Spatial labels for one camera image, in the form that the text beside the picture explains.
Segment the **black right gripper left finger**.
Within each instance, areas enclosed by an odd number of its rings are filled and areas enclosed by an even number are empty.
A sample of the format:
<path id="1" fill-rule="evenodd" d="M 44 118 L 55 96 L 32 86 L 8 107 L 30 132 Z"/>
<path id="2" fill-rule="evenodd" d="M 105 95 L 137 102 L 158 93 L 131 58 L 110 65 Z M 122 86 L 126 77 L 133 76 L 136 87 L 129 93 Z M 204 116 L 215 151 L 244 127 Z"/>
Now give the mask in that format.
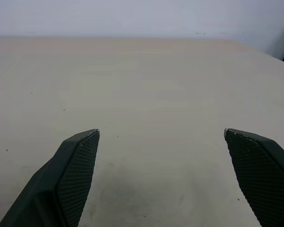
<path id="1" fill-rule="evenodd" d="M 94 173 L 100 131 L 64 140 L 11 205 L 0 227 L 78 227 Z"/>

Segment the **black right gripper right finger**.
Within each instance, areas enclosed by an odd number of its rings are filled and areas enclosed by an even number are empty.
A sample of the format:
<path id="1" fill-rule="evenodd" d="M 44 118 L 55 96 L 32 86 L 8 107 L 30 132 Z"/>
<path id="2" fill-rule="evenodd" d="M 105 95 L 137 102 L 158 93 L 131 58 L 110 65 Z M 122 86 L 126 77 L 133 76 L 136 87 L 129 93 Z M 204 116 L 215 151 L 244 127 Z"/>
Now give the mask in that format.
<path id="1" fill-rule="evenodd" d="M 262 227 L 284 227 L 284 149 L 274 140 L 225 129 L 239 187 Z"/>

